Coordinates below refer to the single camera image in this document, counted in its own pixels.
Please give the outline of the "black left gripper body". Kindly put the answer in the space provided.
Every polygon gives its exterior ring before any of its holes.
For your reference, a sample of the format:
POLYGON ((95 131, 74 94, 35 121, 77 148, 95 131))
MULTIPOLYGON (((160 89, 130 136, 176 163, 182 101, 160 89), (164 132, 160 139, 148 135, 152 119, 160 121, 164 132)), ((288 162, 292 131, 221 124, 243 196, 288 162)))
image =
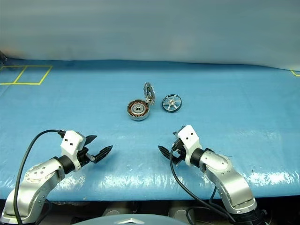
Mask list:
POLYGON ((94 161, 93 155, 90 155, 88 151, 89 149, 86 147, 85 143, 83 144, 82 150, 78 151, 78 161, 81 167, 94 161))

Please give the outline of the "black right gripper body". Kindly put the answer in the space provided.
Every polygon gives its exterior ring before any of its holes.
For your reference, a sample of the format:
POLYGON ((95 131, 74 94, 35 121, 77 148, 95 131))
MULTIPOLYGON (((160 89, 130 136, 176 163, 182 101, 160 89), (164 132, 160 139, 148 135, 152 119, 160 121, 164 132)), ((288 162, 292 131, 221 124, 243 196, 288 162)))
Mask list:
POLYGON ((177 152, 179 154, 178 157, 173 156, 172 162, 177 165, 180 163, 182 160, 185 161, 186 157, 186 150, 184 148, 184 144, 180 138, 178 138, 174 144, 172 145, 172 150, 173 152, 177 152))

